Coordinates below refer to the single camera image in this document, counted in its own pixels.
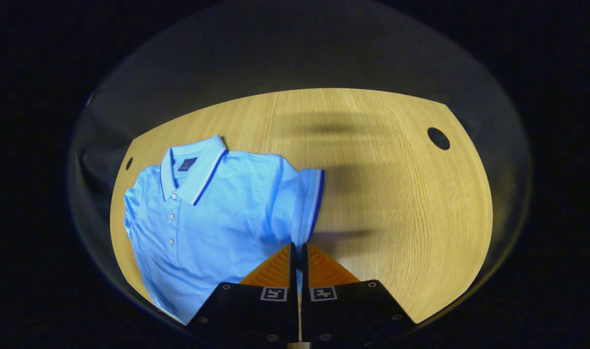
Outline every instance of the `light blue polo shirt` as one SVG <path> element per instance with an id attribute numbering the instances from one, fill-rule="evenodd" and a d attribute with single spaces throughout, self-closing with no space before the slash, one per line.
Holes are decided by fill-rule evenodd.
<path id="1" fill-rule="evenodd" d="M 229 152 L 219 135 L 169 148 L 124 195 L 127 236 L 151 299 L 187 324 L 219 283 L 239 283 L 291 241 L 301 252 L 323 184 L 323 170 Z"/>

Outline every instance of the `black background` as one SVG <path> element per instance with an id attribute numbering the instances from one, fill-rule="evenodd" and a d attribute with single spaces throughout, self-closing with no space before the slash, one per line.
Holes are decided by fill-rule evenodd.
<path id="1" fill-rule="evenodd" d="M 472 298 L 404 347 L 590 347 L 590 4 L 388 2 L 470 51 L 523 117 L 530 219 Z M 186 347 L 96 268 L 64 192 L 71 130 L 92 89 L 142 42 L 210 2 L 0 8 L 0 347 Z"/>

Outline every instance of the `wood grain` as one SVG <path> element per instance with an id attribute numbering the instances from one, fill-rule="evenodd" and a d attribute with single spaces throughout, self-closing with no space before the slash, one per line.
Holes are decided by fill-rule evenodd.
<path id="1" fill-rule="evenodd" d="M 432 143 L 429 127 L 448 137 L 450 149 Z M 492 231 L 490 189 L 474 145 L 446 106 L 382 91 L 301 89 L 216 104 L 132 142 L 110 227 L 125 278 L 147 300 L 123 225 L 123 194 L 170 146 L 216 134 L 230 150 L 324 168 L 311 243 L 360 280 L 380 280 L 414 322 L 463 294 L 481 268 Z"/>

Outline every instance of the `shirt collar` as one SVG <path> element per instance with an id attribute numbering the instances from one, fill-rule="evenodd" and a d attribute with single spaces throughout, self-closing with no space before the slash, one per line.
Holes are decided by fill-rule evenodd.
<path id="1" fill-rule="evenodd" d="M 175 186 L 172 168 L 174 165 L 174 157 L 198 152 L 200 152 L 198 158 L 189 168 L 187 176 L 182 179 L 183 182 L 177 188 Z M 219 135 L 215 135 L 210 139 L 197 143 L 171 146 L 171 148 L 168 148 L 160 168 L 164 201 L 176 193 L 177 197 L 180 197 L 182 200 L 196 204 L 198 197 L 200 197 L 200 194 L 208 185 L 209 180 L 217 167 L 217 163 L 224 152 L 226 152 L 226 146 Z"/>

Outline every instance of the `shirt label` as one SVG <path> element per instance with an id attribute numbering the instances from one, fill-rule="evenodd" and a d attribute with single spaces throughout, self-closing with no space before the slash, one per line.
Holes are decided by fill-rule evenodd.
<path id="1" fill-rule="evenodd" d="M 193 163 L 196 162 L 197 158 L 192 158 L 192 159 L 185 159 L 181 165 L 181 167 L 179 167 L 179 169 L 177 171 L 181 171 L 181 172 L 185 172 L 187 170 L 189 170 L 189 167 L 191 165 L 193 165 Z"/>

